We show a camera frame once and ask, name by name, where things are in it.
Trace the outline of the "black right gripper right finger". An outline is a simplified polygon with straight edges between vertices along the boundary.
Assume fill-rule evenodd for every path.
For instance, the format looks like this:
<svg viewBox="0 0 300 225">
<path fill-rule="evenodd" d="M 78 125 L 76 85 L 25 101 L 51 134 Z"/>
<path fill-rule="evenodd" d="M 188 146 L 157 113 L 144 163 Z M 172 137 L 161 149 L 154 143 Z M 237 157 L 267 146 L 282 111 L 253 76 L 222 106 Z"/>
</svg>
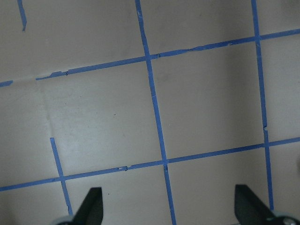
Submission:
<svg viewBox="0 0 300 225">
<path fill-rule="evenodd" d="M 247 185 L 235 185 L 234 214 L 241 225 L 268 225 L 274 213 Z"/>
</svg>

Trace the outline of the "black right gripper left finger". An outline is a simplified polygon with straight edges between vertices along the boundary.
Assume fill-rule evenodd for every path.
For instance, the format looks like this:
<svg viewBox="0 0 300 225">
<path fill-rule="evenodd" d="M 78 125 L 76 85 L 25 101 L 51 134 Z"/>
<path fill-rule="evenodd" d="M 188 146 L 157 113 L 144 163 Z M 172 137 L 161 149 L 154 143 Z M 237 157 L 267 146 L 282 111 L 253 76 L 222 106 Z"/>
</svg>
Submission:
<svg viewBox="0 0 300 225">
<path fill-rule="evenodd" d="M 77 213 L 71 220 L 71 225 L 101 225 L 103 221 L 103 195 L 101 187 L 92 187 Z"/>
</svg>

